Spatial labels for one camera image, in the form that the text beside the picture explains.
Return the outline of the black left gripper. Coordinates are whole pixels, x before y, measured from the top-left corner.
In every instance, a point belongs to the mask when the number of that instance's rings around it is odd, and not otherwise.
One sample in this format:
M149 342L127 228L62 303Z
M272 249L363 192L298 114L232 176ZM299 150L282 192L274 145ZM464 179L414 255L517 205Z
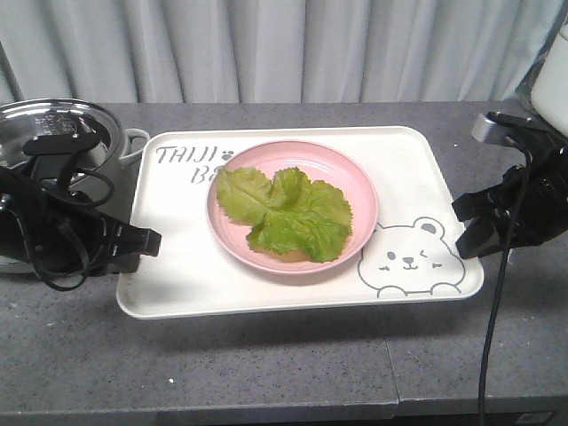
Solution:
M68 206L44 195L26 196L26 260L36 272L63 277L106 262L104 246L113 238L108 273L133 273L139 255L158 256L161 235L120 222L97 209Z

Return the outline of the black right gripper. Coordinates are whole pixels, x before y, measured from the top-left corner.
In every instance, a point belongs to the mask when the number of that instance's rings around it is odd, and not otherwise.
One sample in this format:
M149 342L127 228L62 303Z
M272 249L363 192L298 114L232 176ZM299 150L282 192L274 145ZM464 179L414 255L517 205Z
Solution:
M525 165L508 169L498 188L465 193L452 203L461 222L471 220L456 242L461 258L538 246L567 230L567 150L543 156L517 150Z

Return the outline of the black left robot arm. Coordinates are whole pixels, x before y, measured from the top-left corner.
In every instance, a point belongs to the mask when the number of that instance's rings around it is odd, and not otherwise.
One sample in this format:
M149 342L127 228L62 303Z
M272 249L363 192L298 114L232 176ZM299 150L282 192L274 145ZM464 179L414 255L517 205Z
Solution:
M162 236L77 196L1 168L1 255L47 277L88 275L118 260L157 256Z

